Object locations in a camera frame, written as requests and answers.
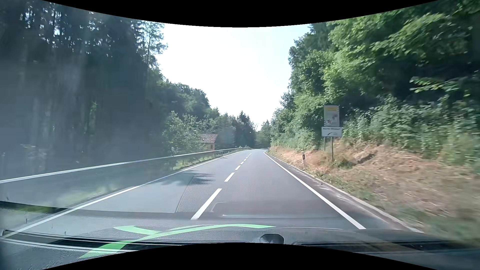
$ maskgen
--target white sign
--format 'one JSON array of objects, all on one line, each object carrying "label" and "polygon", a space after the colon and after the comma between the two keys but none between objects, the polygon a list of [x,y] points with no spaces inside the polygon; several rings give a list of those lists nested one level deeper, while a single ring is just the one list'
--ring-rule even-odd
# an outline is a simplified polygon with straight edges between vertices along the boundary
[{"label": "white sign", "polygon": [[322,136],[323,137],[341,137],[342,136],[342,128],[341,127],[323,126],[322,127]]},{"label": "white sign", "polygon": [[324,106],[324,126],[340,126],[340,111],[337,105]]}]

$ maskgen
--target sign post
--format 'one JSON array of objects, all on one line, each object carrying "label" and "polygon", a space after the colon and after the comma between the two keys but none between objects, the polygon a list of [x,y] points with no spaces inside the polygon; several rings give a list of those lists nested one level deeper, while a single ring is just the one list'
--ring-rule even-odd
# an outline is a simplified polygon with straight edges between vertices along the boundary
[{"label": "sign post", "polygon": [[305,151],[301,152],[301,160],[303,162],[303,168],[305,168]]},{"label": "sign post", "polygon": [[332,145],[332,161],[333,156],[333,137],[342,136],[342,128],[340,127],[340,110],[337,105],[324,106],[324,126],[322,127],[322,136],[324,137],[324,151],[325,151],[325,137],[330,137]]}]

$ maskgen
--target asphalt road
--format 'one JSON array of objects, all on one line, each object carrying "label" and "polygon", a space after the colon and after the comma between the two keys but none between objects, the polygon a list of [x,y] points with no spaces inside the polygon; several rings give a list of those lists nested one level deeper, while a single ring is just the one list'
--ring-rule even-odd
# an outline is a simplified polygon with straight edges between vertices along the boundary
[{"label": "asphalt road", "polygon": [[[221,217],[215,223],[210,221],[212,212]],[[182,220],[159,220],[155,216],[158,213],[178,214]],[[259,149],[197,164],[9,229],[61,235],[100,232],[100,235],[102,230],[115,226],[171,228],[206,224],[205,221],[246,223],[245,219],[248,223],[268,222],[275,226],[406,229]]]}]

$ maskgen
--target house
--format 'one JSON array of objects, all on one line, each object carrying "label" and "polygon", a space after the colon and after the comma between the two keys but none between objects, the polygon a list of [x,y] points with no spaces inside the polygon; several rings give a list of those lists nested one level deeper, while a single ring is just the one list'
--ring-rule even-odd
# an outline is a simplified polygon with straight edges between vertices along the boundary
[{"label": "house", "polygon": [[207,151],[213,151],[217,136],[217,134],[200,134],[200,143],[206,146]]}]

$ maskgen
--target white sky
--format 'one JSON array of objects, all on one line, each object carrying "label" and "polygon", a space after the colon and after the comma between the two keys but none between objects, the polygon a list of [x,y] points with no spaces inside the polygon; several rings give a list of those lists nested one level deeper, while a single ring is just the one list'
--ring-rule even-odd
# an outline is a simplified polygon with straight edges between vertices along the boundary
[{"label": "white sky", "polygon": [[258,129],[280,106],[290,78],[288,50],[308,25],[229,28],[165,24],[163,75],[206,93],[220,113],[248,114]]}]

